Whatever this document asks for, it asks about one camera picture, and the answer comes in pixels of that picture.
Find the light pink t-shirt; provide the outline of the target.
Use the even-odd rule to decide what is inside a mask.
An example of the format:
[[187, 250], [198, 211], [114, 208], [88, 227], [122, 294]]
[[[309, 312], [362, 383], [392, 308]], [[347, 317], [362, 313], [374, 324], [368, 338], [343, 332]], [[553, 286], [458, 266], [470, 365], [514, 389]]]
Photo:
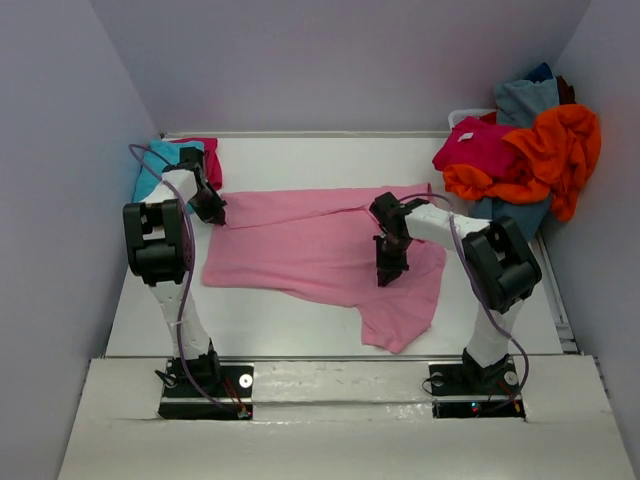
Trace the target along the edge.
[[429, 241], [408, 249], [409, 269], [377, 284], [379, 227], [369, 211], [385, 188], [229, 193], [227, 223], [213, 231], [201, 281], [207, 287], [278, 290], [352, 307], [361, 342], [398, 354], [432, 325], [447, 254]]

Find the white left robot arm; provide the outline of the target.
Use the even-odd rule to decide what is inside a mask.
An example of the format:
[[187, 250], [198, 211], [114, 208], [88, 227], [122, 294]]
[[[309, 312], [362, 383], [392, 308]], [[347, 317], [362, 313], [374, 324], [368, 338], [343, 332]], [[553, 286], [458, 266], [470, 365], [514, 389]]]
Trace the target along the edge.
[[226, 223], [226, 202], [205, 173], [204, 153], [179, 148], [179, 161], [155, 172], [139, 155], [157, 158], [157, 151], [131, 144], [130, 153], [158, 184], [142, 201], [123, 207], [125, 243], [130, 271], [156, 298], [168, 327], [173, 358], [158, 376], [169, 389], [180, 388], [214, 402], [211, 393], [221, 383], [221, 366], [213, 341], [203, 327], [191, 294], [196, 242], [191, 213], [206, 224]]

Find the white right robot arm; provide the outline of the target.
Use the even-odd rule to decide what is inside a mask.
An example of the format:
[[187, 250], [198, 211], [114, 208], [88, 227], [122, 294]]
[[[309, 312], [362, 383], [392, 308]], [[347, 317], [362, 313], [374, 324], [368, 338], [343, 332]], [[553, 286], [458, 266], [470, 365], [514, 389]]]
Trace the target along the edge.
[[397, 198], [391, 192], [369, 207], [376, 235], [376, 273], [381, 287], [409, 269], [408, 249], [415, 241], [430, 241], [458, 255], [478, 300], [474, 331], [454, 364], [436, 364], [424, 381], [435, 397], [493, 396], [515, 400], [527, 373], [517, 373], [509, 355], [525, 350], [513, 336], [524, 302], [541, 282], [542, 272], [516, 221], [471, 218], [434, 204], [431, 193]]

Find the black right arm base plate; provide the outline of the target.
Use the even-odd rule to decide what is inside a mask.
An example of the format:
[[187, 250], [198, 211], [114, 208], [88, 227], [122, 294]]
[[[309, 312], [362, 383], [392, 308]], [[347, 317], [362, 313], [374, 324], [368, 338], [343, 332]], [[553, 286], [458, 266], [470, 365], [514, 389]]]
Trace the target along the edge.
[[421, 387], [437, 420], [526, 417], [521, 396], [513, 397], [520, 383], [512, 360], [478, 381], [465, 375], [462, 363], [430, 364]]

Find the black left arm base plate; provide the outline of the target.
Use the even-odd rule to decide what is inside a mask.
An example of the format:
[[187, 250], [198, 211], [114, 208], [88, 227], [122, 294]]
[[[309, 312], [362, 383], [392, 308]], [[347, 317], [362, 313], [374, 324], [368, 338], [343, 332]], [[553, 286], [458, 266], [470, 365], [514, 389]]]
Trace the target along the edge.
[[184, 374], [178, 375], [178, 364], [168, 361], [164, 370], [155, 370], [162, 383], [158, 415], [164, 420], [250, 421], [253, 419], [254, 366], [223, 363], [218, 383], [195, 378], [202, 394]]

